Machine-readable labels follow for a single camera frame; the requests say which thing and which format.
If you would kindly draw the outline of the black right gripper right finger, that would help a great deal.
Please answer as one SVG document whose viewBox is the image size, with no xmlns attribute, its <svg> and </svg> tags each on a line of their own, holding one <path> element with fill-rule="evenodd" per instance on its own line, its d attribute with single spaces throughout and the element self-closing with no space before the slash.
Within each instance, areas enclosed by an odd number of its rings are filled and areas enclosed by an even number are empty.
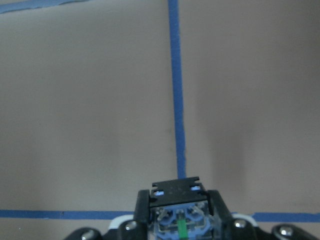
<svg viewBox="0 0 320 240">
<path fill-rule="evenodd" d="M 217 190 L 208 190 L 209 212 L 213 217 L 214 240 L 257 240 L 258 224 L 249 215 L 232 214 Z"/>
</svg>

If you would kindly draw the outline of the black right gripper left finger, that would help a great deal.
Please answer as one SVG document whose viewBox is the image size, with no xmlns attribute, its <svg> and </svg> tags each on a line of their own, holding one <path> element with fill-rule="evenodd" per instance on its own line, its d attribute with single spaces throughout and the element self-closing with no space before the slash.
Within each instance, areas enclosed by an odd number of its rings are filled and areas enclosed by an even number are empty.
<svg viewBox="0 0 320 240">
<path fill-rule="evenodd" d="M 124 221 L 118 228 L 118 240 L 148 240 L 150 223 L 150 191 L 140 190 L 137 194 L 133 218 Z"/>
</svg>

